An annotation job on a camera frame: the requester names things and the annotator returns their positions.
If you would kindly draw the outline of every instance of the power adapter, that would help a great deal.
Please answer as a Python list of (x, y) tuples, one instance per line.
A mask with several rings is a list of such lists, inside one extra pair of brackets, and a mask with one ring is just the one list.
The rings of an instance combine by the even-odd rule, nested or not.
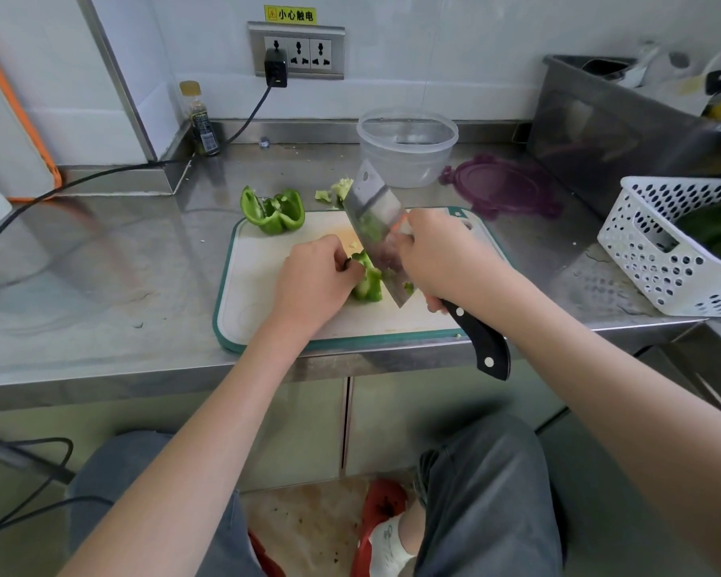
[(288, 85), (288, 62), (286, 53), (278, 48), (268, 48), (264, 54), (264, 77), (268, 87)]

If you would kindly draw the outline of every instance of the cleaver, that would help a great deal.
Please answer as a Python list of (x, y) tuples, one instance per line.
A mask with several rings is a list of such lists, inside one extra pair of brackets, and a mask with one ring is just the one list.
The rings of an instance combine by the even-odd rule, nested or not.
[[(371, 263), (382, 271), (382, 282), (400, 308), (411, 297), (413, 288), (395, 246), (387, 237), (396, 232), (411, 235), (413, 232), (406, 209), (368, 160), (360, 166), (344, 199), (344, 210)], [(510, 376), (510, 350), (504, 336), (450, 301), (442, 302), (473, 343), (478, 370), (506, 381)]]

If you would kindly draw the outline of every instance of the green cutting board rim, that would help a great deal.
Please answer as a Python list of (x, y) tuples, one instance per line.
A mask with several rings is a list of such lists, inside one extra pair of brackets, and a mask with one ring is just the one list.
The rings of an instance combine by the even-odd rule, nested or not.
[[(423, 208), (446, 208), (449, 211), (449, 214), (453, 217), (457, 218), (467, 218), (467, 215), (465, 214), (466, 208), (463, 208), (462, 206), (430, 206), (430, 207), (423, 207)], [(309, 211), (309, 212), (336, 212), (331, 210), (325, 210), (325, 211)], [(222, 294), (224, 292), (224, 284), (227, 282), (227, 271), (230, 268), (230, 259), (232, 258), (232, 247), (235, 242), (235, 235), (238, 232), (238, 227), (240, 226), (240, 223), (246, 222), (245, 218), (241, 218), (240, 221), (235, 223), (235, 226), (232, 227), (232, 234), (230, 236), (230, 246), (227, 250), (227, 260), (224, 261), (224, 271), (222, 271), (221, 274), (221, 283), (219, 284), (219, 293), (217, 294), (217, 302), (216, 307), (213, 310), (213, 332), (217, 337), (217, 340), (219, 340), (219, 344), (222, 346), (222, 348), (231, 350), (233, 352), (243, 352), (243, 350), (246, 349), (245, 344), (236, 344), (235, 342), (229, 341), (228, 339), (224, 338), (224, 335), (219, 331), (219, 309), (221, 307), (221, 299)], [(486, 232), (489, 234), (489, 237), (491, 238), (491, 241), (493, 242), (494, 247), (500, 252), (500, 254), (504, 257), (505, 261), (508, 263), (510, 262), (508, 259), (508, 256), (505, 254), (504, 250), (500, 246), (500, 244), (497, 242), (497, 239), (494, 238), (494, 235), (491, 234), (491, 231), (488, 226), (486, 226), (486, 223), (483, 222), (481, 219), (481, 224), (486, 229)], [(374, 334), (370, 336), (352, 336), (350, 338), (333, 338), (333, 339), (326, 339), (326, 340), (310, 340), (308, 342), (308, 345), (304, 348), (305, 350), (336, 350), (336, 349), (342, 349), (342, 350), (358, 350), (358, 349), (368, 349), (369, 343), (374, 342), (380, 342), (382, 344), (390, 343), (390, 342), (404, 342), (404, 341), (412, 341), (412, 340), (426, 340), (426, 339), (439, 339), (439, 338), (449, 338), (449, 337), (456, 337), (457, 335), (465, 336), (464, 330), (462, 328), (455, 328), (450, 330), (426, 330), (421, 332), (404, 332), (402, 334)]]

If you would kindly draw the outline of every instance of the glass bottle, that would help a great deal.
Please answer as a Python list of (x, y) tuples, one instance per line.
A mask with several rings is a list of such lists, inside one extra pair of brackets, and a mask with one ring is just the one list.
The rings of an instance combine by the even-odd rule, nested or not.
[(213, 133), (211, 121), (208, 119), (208, 109), (201, 101), (201, 86), (197, 81), (182, 81), (179, 89), (183, 96), (190, 100), (189, 116), (192, 122), (192, 131), (197, 145), (207, 156), (215, 156), (221, 151), (216, 134)]

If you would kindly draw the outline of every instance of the white plastic basket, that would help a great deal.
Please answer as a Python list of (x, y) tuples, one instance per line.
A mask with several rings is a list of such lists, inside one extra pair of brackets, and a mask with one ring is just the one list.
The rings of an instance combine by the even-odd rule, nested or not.
[(673, 224), (721, 202), (721, 178), (628, 176), (598, 242), (668, 315), (721, 317), (721, 261)]

